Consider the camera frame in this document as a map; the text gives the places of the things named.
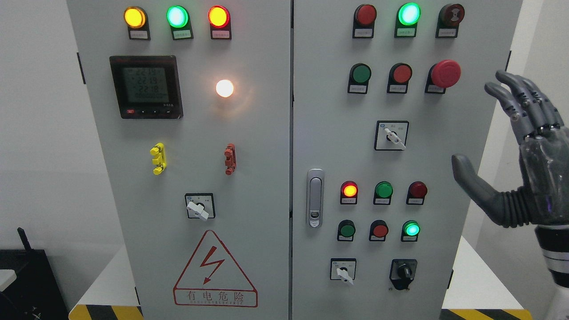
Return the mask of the gray robotic right hand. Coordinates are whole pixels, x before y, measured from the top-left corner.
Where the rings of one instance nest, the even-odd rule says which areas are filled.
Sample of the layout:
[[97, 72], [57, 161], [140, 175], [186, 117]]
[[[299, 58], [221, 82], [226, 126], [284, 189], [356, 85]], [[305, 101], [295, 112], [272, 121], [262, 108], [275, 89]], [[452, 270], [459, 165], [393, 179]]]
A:
[[510, 118], [524, 183], [517, 190], [496, 191], [461, 154], [451, 157], [455, 181], [502, 227], [567, 225], [568, 128], [557, 108], [531, 80], [503, 70], [495, 76], [500, 84], [488, 82], [485, 91], [500, 102]]

